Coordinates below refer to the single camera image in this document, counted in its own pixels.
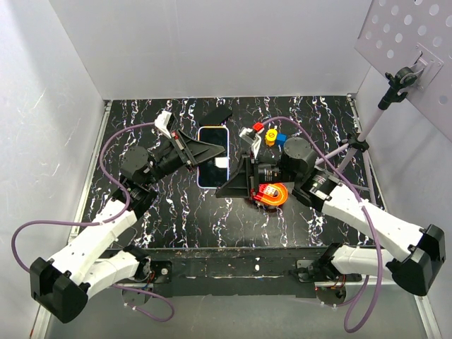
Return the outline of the smartphone with black screen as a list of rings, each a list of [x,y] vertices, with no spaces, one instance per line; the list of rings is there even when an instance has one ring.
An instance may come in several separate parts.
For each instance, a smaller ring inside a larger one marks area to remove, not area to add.
[[[203,189],[222,186],[230,175],[230,133],[225,126],[202,126],[198,130],[198,140],[220,145],[224,151],[198,167],[197,184]]]

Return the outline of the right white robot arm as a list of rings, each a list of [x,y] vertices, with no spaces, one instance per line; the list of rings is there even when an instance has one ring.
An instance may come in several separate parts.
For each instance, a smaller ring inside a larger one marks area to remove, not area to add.
[[[289,138],[276,162],[243,154],[238,168],[216,192],[218,198],[256,198],[264,184],[289,183],[304,206],[340,220],[374,240],[375,248],[331,244],[306,268],[305,281],[327,281],[342,275],[382,275],[405,291],[425,296],[446,260],[444,231],[422,228],[359,199],[339,178],[315,165],[317,154],[299,137]]]

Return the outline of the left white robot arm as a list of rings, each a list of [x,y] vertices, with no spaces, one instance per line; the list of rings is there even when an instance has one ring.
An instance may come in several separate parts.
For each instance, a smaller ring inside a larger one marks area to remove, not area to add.
[[[181,167],[195,167],[222,155],[221,145],[197,141],[180,130],[173,131],[161,153],[152,157],[144,147],[124,154],[121,189],[117,189],[95,218],[72,242],[49,259],[37,258],[30,266],[32,298],[62,323],[74,320],[88,300],[119,282],[141,283],[153,274],[151,258],[134,245],[113,257],[99,257],[150,208],[157,196],[151,184]]]

